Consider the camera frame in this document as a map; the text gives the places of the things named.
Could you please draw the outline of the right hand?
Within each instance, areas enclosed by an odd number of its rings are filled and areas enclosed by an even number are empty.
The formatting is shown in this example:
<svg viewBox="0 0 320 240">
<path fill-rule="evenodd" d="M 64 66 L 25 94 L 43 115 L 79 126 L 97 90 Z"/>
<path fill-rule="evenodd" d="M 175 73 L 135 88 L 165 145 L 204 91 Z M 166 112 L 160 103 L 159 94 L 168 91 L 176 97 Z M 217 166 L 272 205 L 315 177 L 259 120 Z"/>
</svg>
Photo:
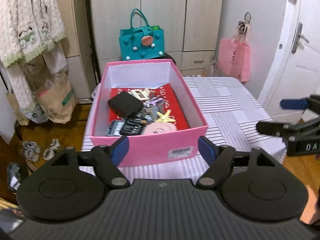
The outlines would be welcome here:
<svg viewBox="0 0 320 240">
<path fill-rule="evenodd" d="M 319 225 L 319 200 L 313 189 L 306 185 L 308 191 L 308 202 L 300 217 L 300 221 L 305 224 Z"/>
</svg>

